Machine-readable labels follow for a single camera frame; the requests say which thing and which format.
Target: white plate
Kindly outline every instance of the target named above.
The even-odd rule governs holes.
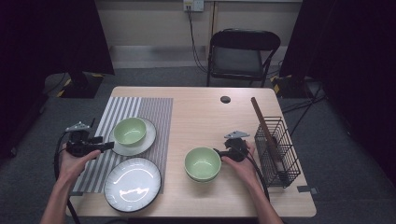
[[[117,165],[108,175],[105,196],[114,209],[135,212],[148,206],[160,187],[158,167],[146,159],[132,158]]]
[[[155,126],[151,121],[147,119],[142,119],[146,123],[146,135],[137,143],[133,144],[130,147],[125,147],[123,145],[120,145],[117,143],[114,139],[114,130],[111,131],[110,136],[108,138],[109,142],[114,142],[114,147],[113,151],[121,156],[135,156],[137,154],[140,154],[154,143],[155,137],[157,135],[157,131],[155,129]]]

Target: gray carpet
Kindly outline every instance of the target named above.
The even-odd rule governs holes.
[[[56,86],[62,76],[47,78],[45,91]],[[316,82],[308,84],[312,92],[318,88]],[[54,183],[52,157],[58,138],[66,127],[78,121],[91,123],[96,118],[98,124],[111,91],[121,85],[203,87],[205,74],[196,67],[117,69],[114,77],[105,77],[94,99],[57,98],[62,86],[50,91],[43,114],[18,145],[17,157],[0,160],[0,223],[39,222]],[[248,87],[248,82],[216,79],[212,86]],[[269,81],[265,86],[272,88]],[[278,101],[286,111],[306,99],[278,98]],[[301,108],[284,114],[290,129],[303,112]],[[348,136],[342,118],[326,99],[309,108],[292,141],[308,185],[318,190],[313,194],[318,212],[311,218],[285,218],[288,223],[396,223],[396,189],[371,156]],[[111,217],[80,220],[81,223],[126,223]],[[66,222],[74,223],[70,217]],[[129,222],[175,223],[168,219],[140,218]],[[186,219],[177,221],[183,222],[191,223]]]

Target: green bowl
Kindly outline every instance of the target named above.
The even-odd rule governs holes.
[[[146,135],[146,124],[139,118],[120,121],[114,128],[114,139],[125,147],[130,147]]]
[[[187,153],[184,168],[187,175],[198,182],[213,180],[219,173],[221,159],[210,147],[197,147]]]

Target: wooden table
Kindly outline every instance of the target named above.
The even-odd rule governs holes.
[[[249,133],[254,143],[259,120],[251,97],[255,97],[265,117],[282,113],[271,89],[194,87],[117,87],[111,96],[173,98],[166,175],[163,194],[147,208],[121,213],[111,208],[103,193],[71,197],[81,217],[255,217],[248,190],[227,164],[217,178],[207,184],[193,182],[184,171],[184,157],[195,147],[225,150],[224,135],[233,131]],[[224,104],[221,96],[229,96]],[[281,217],[312,217],[316,207],[306,186],[304,173],[283,189],[270,187],[271,204]]]

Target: dish rack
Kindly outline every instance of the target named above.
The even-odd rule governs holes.
[[[276,142],[271,149],[259,125],[254,136],[267,187],[288,187],[301,173],[288,130],[281,117],[264,117],[265,124]]]

